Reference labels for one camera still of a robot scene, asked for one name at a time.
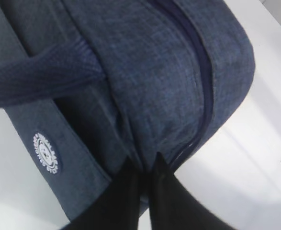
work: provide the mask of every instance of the zipper track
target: zipper track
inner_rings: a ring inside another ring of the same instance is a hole
[[[200,67],[204,97],[203,116],[200,120],[196,135],[174,155],[170,162],[171,169],[177,170],[186,158],[195,150],[213,117],[214,96],[212,64],[196,28],[183,10],[173,0],[148,0],[148,2],[155,9],[169,18],[181,31],[192,49],[195,51]]]

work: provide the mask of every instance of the denim fabric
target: denim fabric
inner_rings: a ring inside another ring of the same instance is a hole
[[[175,2],[198,30],[213,67],[213,119],[198,149],[244,99],[254,56],[222,0]],[[77,94],[6,109],[70,219],[103,192],[126,156],[149,171],[157,152],[169,163],[194,137],[203,114],[196,54],[174,23],[146,0],[0,3],[7,17],[0,10],[0,63],[82,36],[106,73],[106,80]],[[36,129],[60,150],[63,170],[57,177],[37,162]]]

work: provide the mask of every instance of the bag handle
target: bag handle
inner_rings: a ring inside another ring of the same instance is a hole
[[[0,66],[0,107],[57,98],[105,79],[83,38]]]

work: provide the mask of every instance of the circular logo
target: circular logo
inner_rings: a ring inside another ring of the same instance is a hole
[[[40,163],[46,167],[48,172],[56,174],[58,172],[58,160],[50,142],[41,133],[36,133],[33,141]]]

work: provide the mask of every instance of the blue denim bag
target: blue denim bag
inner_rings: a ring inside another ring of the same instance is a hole
[[[238,108],[254,69],[222,0],[0,0],[0,107],[69,219],[126,157],[148,173],[161,152],[178,169]]]

